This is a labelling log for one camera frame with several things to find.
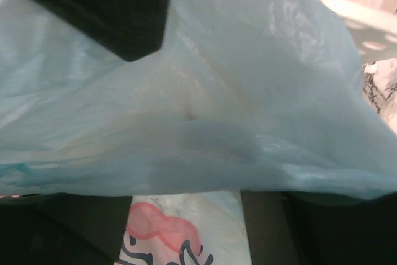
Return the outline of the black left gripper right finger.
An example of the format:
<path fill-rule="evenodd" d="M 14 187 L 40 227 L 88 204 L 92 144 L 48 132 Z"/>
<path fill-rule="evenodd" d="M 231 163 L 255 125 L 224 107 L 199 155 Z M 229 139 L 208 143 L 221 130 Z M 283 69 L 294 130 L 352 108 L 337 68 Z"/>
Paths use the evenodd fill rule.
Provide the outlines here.
<path fill-rule="evenodd" d="M 396 194 L 240 194 L 253 264 L 396 264 Z"/>

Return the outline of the light blue plastic grocery bag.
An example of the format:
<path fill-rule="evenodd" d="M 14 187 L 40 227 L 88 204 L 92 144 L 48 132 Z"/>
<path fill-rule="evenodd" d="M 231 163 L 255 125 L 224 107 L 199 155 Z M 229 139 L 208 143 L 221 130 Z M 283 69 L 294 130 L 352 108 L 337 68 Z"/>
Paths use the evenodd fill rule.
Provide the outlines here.
<path fill-rule="evenodd" d="M 1 0 L 1 196 L 131 197 L 115 264 L 253 264 L 242 191 L 396 194 L 396 132 L 321 0 L 170 0 L 125 61 Z"/>

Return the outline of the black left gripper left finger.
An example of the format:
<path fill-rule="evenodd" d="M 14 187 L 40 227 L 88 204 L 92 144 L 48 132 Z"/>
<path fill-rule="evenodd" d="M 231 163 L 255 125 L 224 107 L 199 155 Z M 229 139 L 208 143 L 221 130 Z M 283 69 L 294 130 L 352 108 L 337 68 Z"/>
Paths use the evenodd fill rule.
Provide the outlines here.
<path fill-rule="evenodd" d="M 131 197 L 1 196 L 1 264 L 113 264 Z"/>

